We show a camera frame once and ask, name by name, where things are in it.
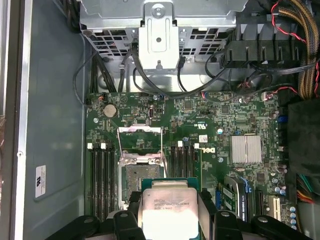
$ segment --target yellow wire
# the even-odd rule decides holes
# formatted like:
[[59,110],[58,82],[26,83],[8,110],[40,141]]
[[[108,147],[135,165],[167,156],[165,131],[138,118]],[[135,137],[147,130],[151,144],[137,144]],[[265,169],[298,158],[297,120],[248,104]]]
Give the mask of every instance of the yellow wire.
[[298,194],[300,194],[302,197],[306,198],[306,199],[309,199],[312,201],[312,198],[311,197],[308,197],[306,195],[304,195],[302,192],[300,192],[299,190],[297,190]]

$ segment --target pci slot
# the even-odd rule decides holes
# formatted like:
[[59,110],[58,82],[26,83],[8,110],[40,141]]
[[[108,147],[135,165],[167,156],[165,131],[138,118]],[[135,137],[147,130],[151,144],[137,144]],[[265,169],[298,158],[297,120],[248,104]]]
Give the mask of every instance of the pci slot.
[[264,192],[255,190],[255,214],[260,216],[264,214]]
[[280,208],[280,198],[275,196],[269,196],[269,215],[278,221],[281,221],[281,208]]

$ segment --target white connector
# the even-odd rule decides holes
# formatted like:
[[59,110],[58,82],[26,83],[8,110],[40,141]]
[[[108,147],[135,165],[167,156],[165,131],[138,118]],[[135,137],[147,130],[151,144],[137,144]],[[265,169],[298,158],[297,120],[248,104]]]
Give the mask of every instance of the white connector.
[[275,196],[269,196],[269,207],[270,213],[269,215],[278,221],[281,221],[281,206],[280,206],[280,198]]

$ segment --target cable connector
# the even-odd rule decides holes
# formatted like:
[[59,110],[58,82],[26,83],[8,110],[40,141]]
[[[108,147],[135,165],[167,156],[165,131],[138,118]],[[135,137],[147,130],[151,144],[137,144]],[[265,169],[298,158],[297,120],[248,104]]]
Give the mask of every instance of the cable connector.
[[185,63],[186,63],[186,57],[185,56],[180,57],[179,63],[178,63],[178,69],[182,69]]

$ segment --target integrated circuit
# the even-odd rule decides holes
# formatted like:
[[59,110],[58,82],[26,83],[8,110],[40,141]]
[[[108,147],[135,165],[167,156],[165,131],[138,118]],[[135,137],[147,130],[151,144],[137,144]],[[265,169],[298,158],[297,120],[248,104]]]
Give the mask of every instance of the integrated circuit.
[[223,106],[221,107],[221,113],[222,113],[222,114],[228,114],[228,113],[229,113],[229,106],[223,105]]
[[184,102],[184,110],[192,110],[192,101]]

